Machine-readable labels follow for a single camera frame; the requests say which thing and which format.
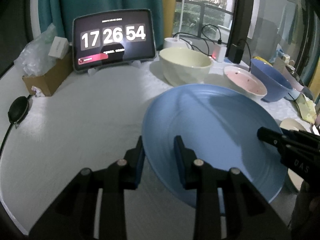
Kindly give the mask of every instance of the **white pole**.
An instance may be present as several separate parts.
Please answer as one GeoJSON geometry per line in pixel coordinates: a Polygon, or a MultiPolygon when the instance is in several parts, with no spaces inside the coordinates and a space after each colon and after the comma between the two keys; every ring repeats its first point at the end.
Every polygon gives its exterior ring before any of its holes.
{"type": "Polygon", "coordinates": [[[183,17],[183,8],[184,8],[184,0],[182,0],[182,4],[181,4],[181,14],[180,14],[180,22],[179,22],[179,29],[178,29],[178,33],[181,32],[181,27],[182,27],[182,17],[183,17]]]}

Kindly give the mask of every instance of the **digital clock display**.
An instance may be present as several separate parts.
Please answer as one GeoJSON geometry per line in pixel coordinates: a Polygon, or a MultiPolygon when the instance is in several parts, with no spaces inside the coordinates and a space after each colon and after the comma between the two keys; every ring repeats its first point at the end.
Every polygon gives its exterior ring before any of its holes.
{"type": "Polygon", "coordinates": [[[79,17],[73,23],[76,71],[150,59],[156,55],[151,12],[117,10],[79,17]]]}

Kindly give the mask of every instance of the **clock digit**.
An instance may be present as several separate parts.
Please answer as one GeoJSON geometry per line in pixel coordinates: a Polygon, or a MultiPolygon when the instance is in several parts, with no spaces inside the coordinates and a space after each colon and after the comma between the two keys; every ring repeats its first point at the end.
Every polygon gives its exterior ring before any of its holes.
{"type": "Polygon", "coordinates": [[[140,25],[138,28],[138,31],[136,33],[136,37],[140,37],[142,40],[144,40],[146,38],[146,35],[144,33],[144,27],[143,25],[140,25]]]}
{"type": "Polygon", "coordinates": [[[106,35],[107,33],[108,33],[108,35],[107,35],[107,37],[104,39],[103,44],[108,44],[108,43],[112,43],[112,42],[113,42],[113,40],[110,40],[110,37],[111,37],[111,35],[112,35],[112,30],[110,30],[110,29],[105,29],[105,30],[103,31],[103,35],[106,35]]]}
{"type": "Polygon", "coordinates": [[[95,35],[93,42],[92,42],[92,47],[94,47],[96,45],[97,39],[99,37],[99,33],[100,33],[100,31],[90,32],[90,35],[95,35]]]}
{"type": "Polygon", "coordinates": [[[127,40],[133,41],[136,38],[136,33],[134,32],[134,26],[127,26],[126,28],[127,40]]]}
{"type": "Polygon", "coordinates": [[[123,40],[122,29],[120,27],[116,27],[113,30],[112,37],[113,37],[114,42],[121,42],[123,40]]]}
{"type": "Polygon", "coordinates": [[[89,45],[88,45],[88,33],[83,34],[81,39],[82,40],[84,39],[84,47],[85,48],[89,47],[89,45]]]}

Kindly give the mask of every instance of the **cardboard box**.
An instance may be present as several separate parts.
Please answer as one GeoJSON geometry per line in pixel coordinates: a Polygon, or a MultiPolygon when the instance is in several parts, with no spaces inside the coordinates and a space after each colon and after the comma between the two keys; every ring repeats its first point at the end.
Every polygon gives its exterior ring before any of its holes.
{"type": "Polygon", "coordinates": [[[31,95],[35,94],[31,90],[32,86],[35,86],[41,89],[45,96],[50,97],[72,71],[72,53],[70,51],[63,59],[57,59],[56,65],[43,76],[23,76],[22,80],[31,95]]]}

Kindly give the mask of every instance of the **screw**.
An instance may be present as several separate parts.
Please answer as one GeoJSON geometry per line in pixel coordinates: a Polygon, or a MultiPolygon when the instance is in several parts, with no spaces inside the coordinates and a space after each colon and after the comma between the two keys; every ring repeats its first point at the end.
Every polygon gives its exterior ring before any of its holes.
{"type": "Polygon", "coordinates": [[[119,166],[126,166],[127,165],[127,160],[125,160],[125,159],[119,159],[118,161],[117,161],[117,164],[119,165],[119,166]]]}
{"type": "Polygon", "coordinates": [[[87,176],[91,173],[91,170],[89,168],[83,168],[80,173],[82,176],[87,176]]]}
{"type": "Polygon", "coordinates": [[[202,165],[204,164],[204,161],[201,160],[201,159],[195,159],[195,160],[193,161],[193,164],[194,164],[195,166],[200,167],[200,166],[202,166],[202,165]]]}
{"type": "Polygon", "coordinates": [[[231,173],[234,175],[239,175],[240,174],[240,170],[238,168],[231,168],[231,173]]]}

